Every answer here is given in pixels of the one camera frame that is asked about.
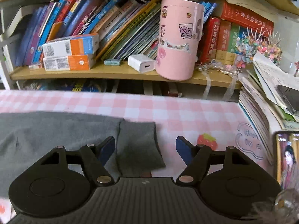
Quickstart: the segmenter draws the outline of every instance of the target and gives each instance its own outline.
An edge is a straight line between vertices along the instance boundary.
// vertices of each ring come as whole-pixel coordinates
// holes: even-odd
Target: black hair
[[[293,164],[296,163],[296,159],[295,159],[295,155],[294,155],[294,149],[292,146],[290,145],[287,145],[286,146],[286,149],[284,151],[284,153],[288,152],[291,156],[292,156],[292,159],[293,159]]]

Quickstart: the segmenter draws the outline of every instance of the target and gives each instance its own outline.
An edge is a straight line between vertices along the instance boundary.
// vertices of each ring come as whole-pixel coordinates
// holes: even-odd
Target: teal small object
[[[106,59],[106,60],[104,60],[104,65],[106,65],[106,66],[120,66],[121,65],[121,60]]]

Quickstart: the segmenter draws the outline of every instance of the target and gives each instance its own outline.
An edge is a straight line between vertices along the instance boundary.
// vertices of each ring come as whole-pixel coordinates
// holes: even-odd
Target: pink cylindrical container
[[[201,39],[204,6],[186,0],[162,0],[156,71],[170,80],[192,77]]]

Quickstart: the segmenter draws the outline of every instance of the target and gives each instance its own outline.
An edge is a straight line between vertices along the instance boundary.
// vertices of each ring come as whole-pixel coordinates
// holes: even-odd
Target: metal screw
[[[97,181],[101,184],[106,184],[111,181],[111,178],[109,176],[104,175],[104,176],[97,177]]]
[[[183,175],[179,177],[179,180],[182,183],[191,183],[193,181],[193,177],[189,176],[189,175]]]

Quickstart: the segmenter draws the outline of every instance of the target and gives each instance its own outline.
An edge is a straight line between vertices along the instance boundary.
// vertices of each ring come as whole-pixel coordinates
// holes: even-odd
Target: white charger
[[[140,73],[153,71],[156,66],[156,61],[143,54],[130,55],[128,64]]]

